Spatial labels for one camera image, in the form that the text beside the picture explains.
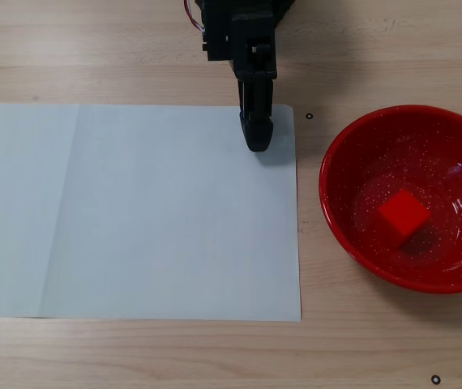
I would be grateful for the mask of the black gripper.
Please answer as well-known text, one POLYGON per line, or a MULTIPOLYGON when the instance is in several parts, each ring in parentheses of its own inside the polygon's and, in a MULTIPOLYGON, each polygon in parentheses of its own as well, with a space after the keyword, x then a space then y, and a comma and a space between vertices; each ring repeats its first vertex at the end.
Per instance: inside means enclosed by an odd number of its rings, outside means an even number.
POLYGON ((206 11, 203 50, 229 61, 238 79, 240 121, 247 147, 264 152, 272 139, 272 79, 277 78, 274 15, 270 11, 206 11), (255 90, 250 81, 255 82, 255 90), (255 127, 250 115, 254 112, 255 127))

